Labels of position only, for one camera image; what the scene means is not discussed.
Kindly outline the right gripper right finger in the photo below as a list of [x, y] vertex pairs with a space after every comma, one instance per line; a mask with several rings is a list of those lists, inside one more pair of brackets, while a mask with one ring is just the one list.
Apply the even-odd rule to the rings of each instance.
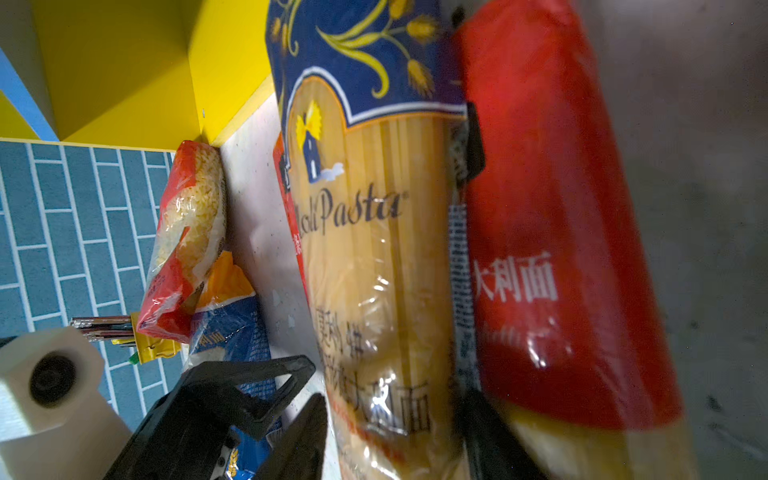
[[546, 479], [482, 392], [463, 394], [457, 421], [472, 479]]

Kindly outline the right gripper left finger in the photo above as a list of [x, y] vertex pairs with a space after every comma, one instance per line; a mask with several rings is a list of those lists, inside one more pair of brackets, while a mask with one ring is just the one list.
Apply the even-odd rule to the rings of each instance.
[[284, 431], [254, 479], [320, 480], [327, 435], [326, 399], [322, 394], [315, 393]]

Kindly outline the blue-top Moli pasta bag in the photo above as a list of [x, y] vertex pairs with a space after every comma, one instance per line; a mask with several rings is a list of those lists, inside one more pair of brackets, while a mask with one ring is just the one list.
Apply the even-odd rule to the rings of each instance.
[[437, 1], [273, 1], [301, 270], [345, 479], [460, 479], [450, 214], [467, 124]]

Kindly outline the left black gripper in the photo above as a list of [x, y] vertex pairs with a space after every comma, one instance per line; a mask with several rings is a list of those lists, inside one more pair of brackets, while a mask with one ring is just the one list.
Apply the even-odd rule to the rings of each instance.
[[[260, 440], [308, 383], [314, 363], [305, 355], [263, 362], [208, 361], [147, 413], [107, 479], [223, 479], [240, 438]], [[269, 401], [241, 388], [285, 376]]]

